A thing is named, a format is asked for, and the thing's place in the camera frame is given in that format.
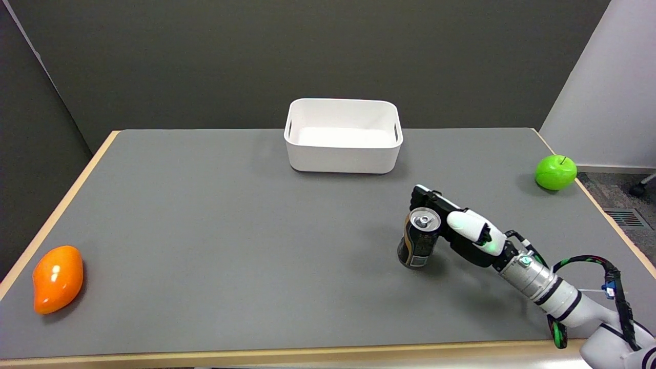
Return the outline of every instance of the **black cable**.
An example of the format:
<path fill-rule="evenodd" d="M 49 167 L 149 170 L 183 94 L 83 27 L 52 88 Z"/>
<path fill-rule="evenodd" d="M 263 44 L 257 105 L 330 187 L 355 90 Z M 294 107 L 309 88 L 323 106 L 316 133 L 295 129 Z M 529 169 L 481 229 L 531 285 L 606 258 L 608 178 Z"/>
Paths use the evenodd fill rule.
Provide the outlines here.
<path fill-rule="evenodd" d="M 613 286 L 615 290 L 615 308 L 619 314 L 619 324 L 622 329 L 622 334 L 624 335 L 626 342 L 631 347 L 633 351 L 640 350 L 640 346 L 636 343 L 636 331 L 633 327 L 633 311 L 631 310 L 631 305 L 626 300 L 624 295 L 624 288 L 622 287 L 622 280 L 620 277 L 620 271 L 607 259 L 597 255 L 579 255 L 570 257 L 569 259 L 561 260 L 558 264 L 554 265 L 554 273 L 558 269 L 564 267 L 570 263 L 576 262 L 587 262 L 587 263 L 596 263 L 601 265 L 604 268 L 604 280 L 607 285 Z"/>
<path fill-rule="evenodd" d="M 517 238 L 524 248 L 533 252 L 535 259 L 546 268 L 549 268 L 546 261 L 540 255 L 535 247 L 526 240 L 521 234 L 517 233 L 515 230 L 509 230 L 505 233 L 506 237 L 514 236 Z M 579 255 L 570 257 L 569 259 L 561 260 L 559 263 L 555 264 L 552 268 L 552 271 L 555 273 L 558 269 L 564 267 L 570 263 L 576 262 L 587 262 L 587 263 L 597 263 L 604 268 L 604 280 L 605 286 L 611 286 L 615 292 L 615 308 L 617 309 L 617 314 L 619 315 L 619 323 L 622 329 L 622 334 L 624 335 L 626 342 L 631 347 L 633 351 L 640 350 L 640 346 L 636 343 L 636 332 L 633 326 L 633 311 L 631 310 L 631 305 L 626 300 L 624 295 L 624 288 L 622 287 L 622 280 L 620 277 L 620 271 L 607 259 L 597 255 Z M 549 329 L 551 330 L 551 336 L 554 339 L 554 344 L 559 349 L 564 349 L 567 347 L 567 327 L 561 322 L 557 321 L 553 316 L 547 315 L 547 320 L 549 323 Z"/>

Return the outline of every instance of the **floor vent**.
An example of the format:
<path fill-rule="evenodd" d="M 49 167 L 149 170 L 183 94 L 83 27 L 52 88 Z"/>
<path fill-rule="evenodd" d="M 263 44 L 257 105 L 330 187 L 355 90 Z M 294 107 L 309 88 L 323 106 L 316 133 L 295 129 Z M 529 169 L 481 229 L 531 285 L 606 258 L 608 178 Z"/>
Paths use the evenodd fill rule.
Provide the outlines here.
<path fill-rule="evenodd" d="M 649 224 L 635 209 L 604 207 L 604 211 L 617 222 L 622 229 L 651 229 Z"/>

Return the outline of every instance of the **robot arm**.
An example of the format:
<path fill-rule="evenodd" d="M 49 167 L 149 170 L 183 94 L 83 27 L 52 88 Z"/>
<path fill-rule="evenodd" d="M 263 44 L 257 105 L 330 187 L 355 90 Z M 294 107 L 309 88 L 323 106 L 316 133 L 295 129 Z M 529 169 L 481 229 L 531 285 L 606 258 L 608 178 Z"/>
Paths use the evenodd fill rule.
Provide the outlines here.
<path fill-rule="evenodd" d="M 617 292 L 621 294 L 618 297 L 625 304 L 617 306 L 623 316 L 594 302 L 560 278 L 555 273 L 559 265 L 549 269 L 531 243 L 517 232 L 503 233 L 481 215 L 460 208 L 425 186 L 417 185 L 412 197 L 411 210 L 417 207 L 433 209 L 442 224 L 448 226 L 440 230 L 440 235 L 452 249 L 475 265 L 492 266 L 501 278 L 544 310 L 550 323 L 576 327 L 600 321 L 599 328 L 581 347 L 581 356 L 593 369 L 656 368 L 655 338 L 633 321 L 615 267 L 612 268 L 617 273 Z M 508 240 L 509 236 L 515 236 L 528 251 L 517 250 Z M 598 259 L 610 265 L 605 259 Z M 615 281 L 604 287 L 607 287 L 607 295 L 614 297 Z"/>

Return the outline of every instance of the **black can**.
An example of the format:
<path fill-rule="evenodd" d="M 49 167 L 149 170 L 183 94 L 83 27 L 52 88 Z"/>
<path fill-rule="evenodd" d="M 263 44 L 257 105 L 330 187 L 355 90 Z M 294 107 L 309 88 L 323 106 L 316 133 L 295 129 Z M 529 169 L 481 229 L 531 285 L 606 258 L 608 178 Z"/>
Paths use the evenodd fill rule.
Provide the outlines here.
<path fill-rule="evenodd" d="M 418 207 L 405 218 L 403 238 L 396 250 L 406 267 L 421 268 L 428 262 L 440 236 L 440 216 L 432 209 Z"/>

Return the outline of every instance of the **white storage bin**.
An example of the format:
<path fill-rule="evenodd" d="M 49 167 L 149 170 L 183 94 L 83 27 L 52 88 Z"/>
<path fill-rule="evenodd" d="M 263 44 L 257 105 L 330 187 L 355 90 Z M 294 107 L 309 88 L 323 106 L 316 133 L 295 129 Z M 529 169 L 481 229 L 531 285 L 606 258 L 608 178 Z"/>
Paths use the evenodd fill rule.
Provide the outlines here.
<path fill-rule="evenodd" d="M 390 102 L 302 98 L 289 106 L 285 140 L 299 171 L 387 173 L 403 135 Z"/>

